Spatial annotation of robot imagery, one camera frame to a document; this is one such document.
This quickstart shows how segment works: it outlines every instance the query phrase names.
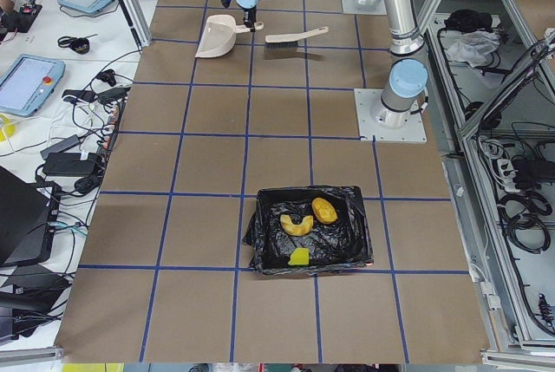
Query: black trash bag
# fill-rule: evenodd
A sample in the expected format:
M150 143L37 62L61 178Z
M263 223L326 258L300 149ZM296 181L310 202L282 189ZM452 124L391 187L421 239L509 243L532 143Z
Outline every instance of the black trash bag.
M317 197L334 206L336 222L324 225L314 216L311 203ZM296 224L304 216L314 216L312 230L302 237L287 234L279 220L282 214L290 215ZM362 194L357 186L260 190L243 242L254 248L251 268L266 275L337 272L374 262ZM297 248L309 250L309 265L288 265Z

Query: brush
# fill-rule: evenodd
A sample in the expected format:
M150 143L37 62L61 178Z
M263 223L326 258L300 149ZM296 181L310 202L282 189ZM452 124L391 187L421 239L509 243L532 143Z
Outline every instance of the brush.
M300 34L279 34L274 36L266 36L267 49L296 49L298 42L311 36L319 36L325 34L330 29L328 27L320 27Z

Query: blue tape grid line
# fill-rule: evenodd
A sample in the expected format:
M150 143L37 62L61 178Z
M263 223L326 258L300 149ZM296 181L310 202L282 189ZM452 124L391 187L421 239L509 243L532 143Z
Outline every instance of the blue tape grid line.
M401 300L399 298L399 289L397 287L397 278L395 277L395 264L393 260L393 252L391 251L391 240L389 237L388 217L386 213L385 203L383 199L382 176L380 173L380 161L378 160L378 149L375 140L372 142L372 149L374 151L375 174L378 180L378 191L380 193L380 203L382 207L383 230L385 231L385 239L388 246L389 266L391 267L391 280L393 281L393 292L395 296L395 307L397 309L397 319L399 320L399 331L401 332L402 351L405 356L405 363L409 363L409 354L407 347L407 338L405 336L405 327L402 322Z
M205 7L204 11L203 11L201 24L204 24L204 22L205 22L206 11L207 11L207 8ZM198 43L200 43L201 35L202 35L202 26L201 26L200 31L199 31ZM196 69L197 69L197 59L195 58L194 62L193 62L193 70L191 71L191 82L193 82L193 80L194 80L194 74L195 74ZM189 102L190 102L190 99L191 99L192 89L193 89L193 86L189 86L189 93L188 93L188 96L187 96L185 113L183 114L183 121L181 123L181 132L182 133L185 132L185 124L186 124L186 119L187 119L187 112L189 110ZM168 224L168 221L169 221L170 209L172 207L172 198L173 198L172 193L173 193L173 190L175 188L175 181L177 179L177 173L178 173L178 169L179 169L179 165L180 165L180 154L181 154L181 148L183 147L184 136L185 135L183 135L183 134L180 135L180 142L179 142L176 157L175 157L175 164L173 166L172 184L171 184L171 187L170 187L170 194L168 194L169 197L168 197L167 207L166 207L166 216L164 218L164 225L162 227L162 235L160 237L160 246L159 246L159 249L158 249L158 257L156 259L156 267L154 269L153 287L151 289L150 299L149 299L149 302L148 302L147 319L145 321L145 329L144 329L144 332L143 332L142 345L140 347L139 362L144 362L145 353L146 353L146 350L147 350L148 332L150 330L150 322L151 322L152 313L153 313L154 298L155 298L155 295L156 295L156 286L158 284L158 276L159 276L159 273L160 273L162 252L164 251L164 242L165 242L165 239L166 239L167 224Z
M303 0L303 30L308 30L308 25L306 21L306 0ZM309 145L309 171L310 171L310 184L314 186L314 155L312 152L312 112L310 105L310 73L309 73L309 50L308 41L304 39L304 77L306 81L306 110L307 110L307 122L308 122L308 145ZM316 318L316 342L317 342L317 353L318 353L318 363L323 363L323 350L322 350L322 319L320 317L320 290L318 286L318 275L316 274L313 278L314 283L314 311Z
M238 282L239 263L241 258L241 234L243 232L243 213L245 212L245 187L246 169L249 161L249 130L251 122L251 97L252 97L252 71L254 68L254 35L251 35L251 59L249 64L249 84L247 89L246 119L245 119L245 155L243 157L243 173L241 180L241 198L239 201L239 222L237 228L237 248L235 253L235 274L233 279L233 306L232 306L232 335L229 350L229 362L235 360L235 335L237 330L237 305L238 305Z

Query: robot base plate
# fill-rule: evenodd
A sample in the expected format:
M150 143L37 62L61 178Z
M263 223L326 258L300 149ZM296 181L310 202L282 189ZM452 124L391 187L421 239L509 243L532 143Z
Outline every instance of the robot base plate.
M381 0L376 5L361 5L355 0L341 0L344 14L386 15L385 3Z
M376 122L370 115L370 107L382 95L381 89L355 89L356 117L358 133L362 141L426 143L426 131L420 114L411 114L407 123L398 129L389 129ZM418 110L418 103L411 110Z

